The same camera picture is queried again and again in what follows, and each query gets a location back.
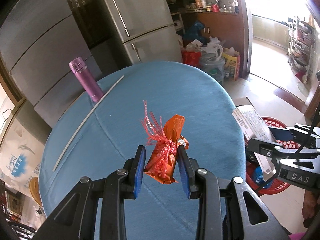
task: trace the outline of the shelf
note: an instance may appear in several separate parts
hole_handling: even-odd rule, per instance
[[[218,15],[233,15],[233,16],[240,16],[240,14],[238,13],[224,13],[224,12],[192,12],[192,11],[184,11],[184,12],[181,12],[182,14],[187,14],[187,13],[204,13],[204,14],[218,14]]]

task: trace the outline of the round table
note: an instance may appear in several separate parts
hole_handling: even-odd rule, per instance
[[[245,178],[244,136],[231,115],[235,108],[226,91],[201,70],[176,62],[133,65],[112,73],[98,84],[106,96],[71,142],[55,172],[64,147],[94,104],[80,96],[53,128],[41,162],[39,189],[48,216],[82,176],[107,177],[133,158],[147,135],[140,120],[143,100],[163,123],[175,114],[185,117],[182,135],[189,141],[188,156],[217,177]],[[154,146],[147,146],[148,161]],[[180,181],[179,169],[174,178]],[[96,239],[100,224],[100,207]],[[125,200],[127,238],[191,240],[195,238],[198,200],[188,200],[181,183],[163,185],[144,175],[136,200]]]

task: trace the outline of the purple thermos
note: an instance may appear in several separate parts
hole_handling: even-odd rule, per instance
[[[81,57],[75,58],[69,63],[69,67],[75,74],[83,88],[87,91],[92,101],[97,103],[102,97],[103,92],[91,75],[87,65]]]

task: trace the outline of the silver refrigerator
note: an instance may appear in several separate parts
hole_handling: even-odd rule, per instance
[[[149,61],[181,62],[177,34],[166,0],[100,0],[115,48],[127,65]]]

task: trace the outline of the orange candy wrapper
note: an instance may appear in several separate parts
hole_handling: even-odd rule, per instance
[[[147,145],[156,145],[144,169],[144,173],[162,184],[174,183],[176,182],[173,178],[173,172],[177,162],[177,147],[182,144],[185,149],[189,147],[188,141],[181,136],[185,118],[176,114],[162,128],[161,117],[160,125],[152,112],[150,112],[150,115],[153,123],[149,120],[147,102],[143,102],[145,118],[141,122],[148,134]]]

